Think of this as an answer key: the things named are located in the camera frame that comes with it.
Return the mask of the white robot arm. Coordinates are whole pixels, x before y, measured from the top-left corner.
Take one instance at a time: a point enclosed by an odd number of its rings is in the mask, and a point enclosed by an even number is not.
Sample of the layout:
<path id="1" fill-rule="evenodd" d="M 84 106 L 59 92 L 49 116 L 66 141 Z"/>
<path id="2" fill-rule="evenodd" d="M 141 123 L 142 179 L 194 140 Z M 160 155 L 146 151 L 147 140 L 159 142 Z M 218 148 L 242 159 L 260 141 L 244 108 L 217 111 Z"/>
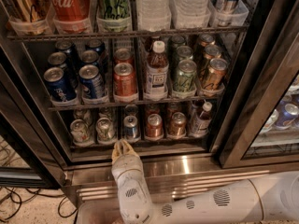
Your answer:
<path id="1" fill-rule="evenodd" d="M 172 203 L 154 203 L 140 157 L 121 139 L 112 151 L 112 174 L 125 224 L 228 224 L 299 219 L 298 171 L 245 179 Z"/>

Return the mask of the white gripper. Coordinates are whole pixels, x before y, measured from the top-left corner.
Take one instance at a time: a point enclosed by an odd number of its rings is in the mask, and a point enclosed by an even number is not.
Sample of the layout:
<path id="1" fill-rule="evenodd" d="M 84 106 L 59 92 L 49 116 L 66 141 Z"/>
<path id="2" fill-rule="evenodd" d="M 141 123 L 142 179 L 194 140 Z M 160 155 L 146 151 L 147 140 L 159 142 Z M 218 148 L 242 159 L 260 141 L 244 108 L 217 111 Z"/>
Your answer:
<path id="1" fill-rule="evenodd" d="M 112 174 L 118 185 L 122 185 L 127 179 L 138 180 L 144 176 L 143 163 L 126 140 L 122 141 L 122 151 L 121 142 L 115 143 L 111 159 Z"/>

